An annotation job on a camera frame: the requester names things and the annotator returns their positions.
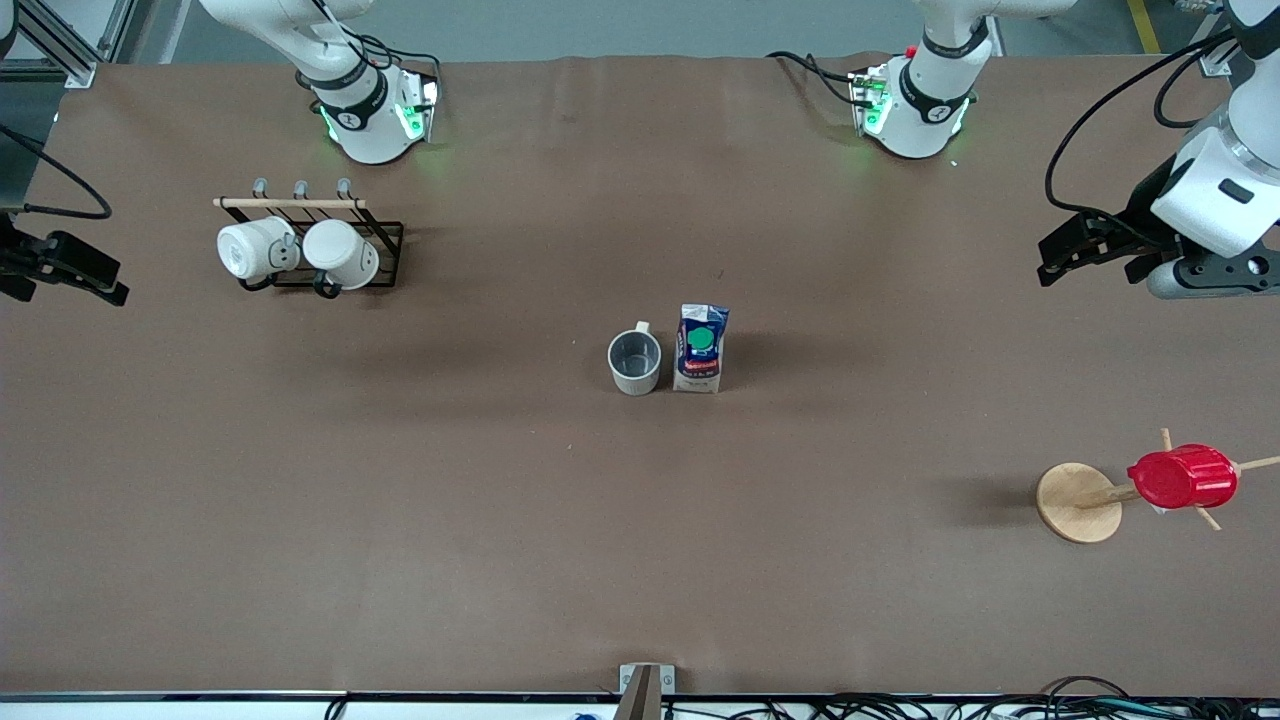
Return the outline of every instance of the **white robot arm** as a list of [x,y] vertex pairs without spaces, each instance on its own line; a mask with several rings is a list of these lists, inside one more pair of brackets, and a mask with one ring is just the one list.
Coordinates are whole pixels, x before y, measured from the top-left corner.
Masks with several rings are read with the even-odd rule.
[[860,133],[904,158],[940,152],[960,132],[973,83],[991,58],[988,15],[1039,18],[1075,0],[914,0],[924,36],[914,55],[899,55],[851,78]]
[[1078,213],[1041,241],[1041,284],[1133,256],[1130,283],[1161,299],[1280,293],[1280,0],[1226,0],[1253,76],[1183,138],[1116,215]]
[[244,31],[288,58],[320,99],[329,136],[357,163],[399,158],[425,140],[438,78],[396,64],[375,65],[340,20],[374,0],[200,0],[218,22]]

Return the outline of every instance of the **brown table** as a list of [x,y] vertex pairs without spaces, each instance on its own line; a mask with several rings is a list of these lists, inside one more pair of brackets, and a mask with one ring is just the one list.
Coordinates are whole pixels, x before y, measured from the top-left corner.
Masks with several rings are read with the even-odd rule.
[[[384,168],[292,68],[104,68],[50,151],[116,215],[24,225],[133,295],[0,304],[0,687],[590,691],[644,659],[698,692],[1280,693],[1274,474],[1221,533],[1135,506],[1079,547],[1030,502],[1161,425],[1280,446],[1274,301],[1037,286],[1044,161],[1146,61],[992,61],[916,163],[773,61],[448,65],[439,143]],[[1172,151],[1152,90],[1065,197],[1119,208]],[[210,199],[260,176],[352,178],[411,228],[402,286],[239,290]],[[36,200],[83,202],[47,169]],[[690,301],[732,309],[723,392],[617,393],[607,341],[648,319],[669,348]]]

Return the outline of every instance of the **round wooden base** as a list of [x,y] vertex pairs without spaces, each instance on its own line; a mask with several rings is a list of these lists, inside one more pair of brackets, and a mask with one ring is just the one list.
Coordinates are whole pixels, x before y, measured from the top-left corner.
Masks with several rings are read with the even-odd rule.
[[1106,475],[1079,462],[1051,468],[1036,487],[1041,519],[1059,537],[1079,543],[1102,542],[1120,528],[1119,502],[1080,510],[1073,503],[1084,493],[1115,487]]

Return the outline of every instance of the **mug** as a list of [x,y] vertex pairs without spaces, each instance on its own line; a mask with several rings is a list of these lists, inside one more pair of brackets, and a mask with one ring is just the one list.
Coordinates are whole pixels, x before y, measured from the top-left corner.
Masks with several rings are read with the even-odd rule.
[[[302,254],[319,270],[315,288],[325,297],[365,287],[378,274],[378,250],[360,237],[351,223],[342,220],[320,220],[311,225],[302,238]],[[325,283],[334,286],[333,295],[325,292]]]
[[658,386],[658,368],[662,365],[662,346],[649,333],[649,323],[636,323],[609,343],[609,370],[618,389],[639,396]]
[[250,281],[297,268],[301,252],[293,225],[271,215],[220,229],[218,256],[227,272]]

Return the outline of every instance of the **mug rack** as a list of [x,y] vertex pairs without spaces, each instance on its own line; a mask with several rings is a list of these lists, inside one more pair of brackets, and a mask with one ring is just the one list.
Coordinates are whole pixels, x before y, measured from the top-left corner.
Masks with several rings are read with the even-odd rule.
[[[311,225],[320,220],[343,220],[356,228],[356,232],[365,240],[370,242],[376,240],[374,247],[378,247],[378,274],[365,287],[396,287],[396,281],[399,277],[401,251],[404,245],[404,223],[387,223],[375,218],[367,202],[351,193],[351,181],[347,178],[338,181],[337,197],[333,200],[307,197],[306,181],[298,181],[293,186],[292,199],[271,199],[266,195],[266,179],[257,178],[253,181],[252,197],[215,197],[214,205],[227,210],[227,214],[237,223],[252,220],[246,210],[259,210],[265,215],[280,218],[293,228],[292,242],[296,243],[301,243]],[[305,215],[305,219],[298,218],[298,215]],[[305,258],[293,270],[271,273],[253,283],[243,279],[238,282],[250,292],[269,287],[310,287],[326,300],[338,297],[337,288],[324,284],[324,275]]]

